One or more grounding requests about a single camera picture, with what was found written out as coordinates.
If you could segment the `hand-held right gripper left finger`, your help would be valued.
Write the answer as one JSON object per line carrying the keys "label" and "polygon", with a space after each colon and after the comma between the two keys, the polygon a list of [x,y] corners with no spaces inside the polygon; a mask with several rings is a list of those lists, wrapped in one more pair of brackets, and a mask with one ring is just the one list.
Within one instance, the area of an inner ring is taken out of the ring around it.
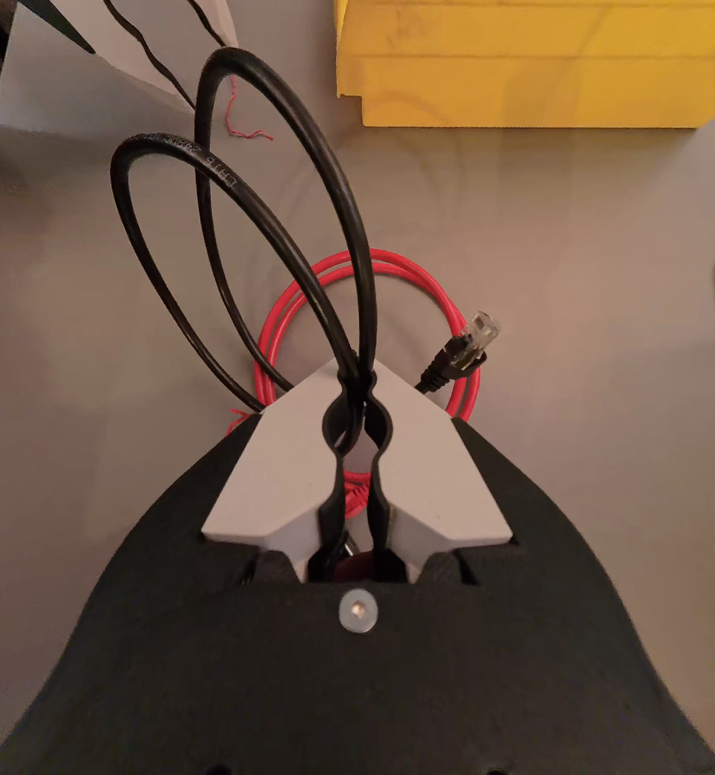
{"label": "hand-held right gripper left finger", "polygon": [[341,394],[330,360],[266,407],[201,528],[204,537],[283,553],[306,580],[309,560],[345,527],[343,464],[323,429]]}

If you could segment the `yellow plastic bin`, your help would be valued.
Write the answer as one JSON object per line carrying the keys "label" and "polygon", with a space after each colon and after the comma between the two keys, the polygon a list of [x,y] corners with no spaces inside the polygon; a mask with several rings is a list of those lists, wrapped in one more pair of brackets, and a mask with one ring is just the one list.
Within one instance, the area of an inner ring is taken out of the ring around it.
{"label": "yellow plastic bin", "polygon": [[697,129],[715,2],[333,2],[339,96],[376,128]]}

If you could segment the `red thread scrap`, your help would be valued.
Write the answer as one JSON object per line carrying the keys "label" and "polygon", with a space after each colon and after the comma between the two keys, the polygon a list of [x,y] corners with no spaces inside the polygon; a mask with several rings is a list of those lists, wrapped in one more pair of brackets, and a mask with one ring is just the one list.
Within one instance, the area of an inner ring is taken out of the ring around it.
{"label": "red thread scrap", "polygon": [[227,133],[232,138],[236,138],[240,140],[265,140],[268,142],[273,142],[275,138],[266,131],[253,130],[251,132],[243,132],[243,131],[240,131],[240,129],[238,129],[235,126],[235,123],[233,121],[233,117],[234,117],[233,114],[235,111],[234,109],[236,107],[238,91],[239,91],[237,77],[235,75],[232,75],[230,77],[230,84],[231,84],[231,92],[226,106],[226,111],[224,114],[224,122],[225,122]]}

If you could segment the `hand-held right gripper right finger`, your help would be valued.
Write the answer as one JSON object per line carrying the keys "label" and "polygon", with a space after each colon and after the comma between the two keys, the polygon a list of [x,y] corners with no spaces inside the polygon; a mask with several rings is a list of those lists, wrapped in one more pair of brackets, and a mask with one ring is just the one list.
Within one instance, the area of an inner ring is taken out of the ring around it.
{"label": "hand-held right gripper right finger", "polygon": [[377,578],[415,583],[433,555],[509,544],[512,529],[453,418],[381,363],[374,373],[367,520]]}

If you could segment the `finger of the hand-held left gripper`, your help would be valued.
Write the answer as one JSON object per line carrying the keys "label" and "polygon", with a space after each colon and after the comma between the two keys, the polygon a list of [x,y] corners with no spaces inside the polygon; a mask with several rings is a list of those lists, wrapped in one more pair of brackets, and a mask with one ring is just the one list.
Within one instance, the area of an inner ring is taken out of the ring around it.
{"label": "finger of the hand-held left gripper", "polygon": [[195,103],[171,70],[152,52],[142,31],[111,1],[52,1],[94,47],[95,55],[130,78],[165,92],[195,109]]}
{"label": "finger of the hand-held left gripper", "polygon": [[111,15],[131,46],[136,77],[193,109],[207,59],[237,47],[232,13],[223,1],[113,1]]}

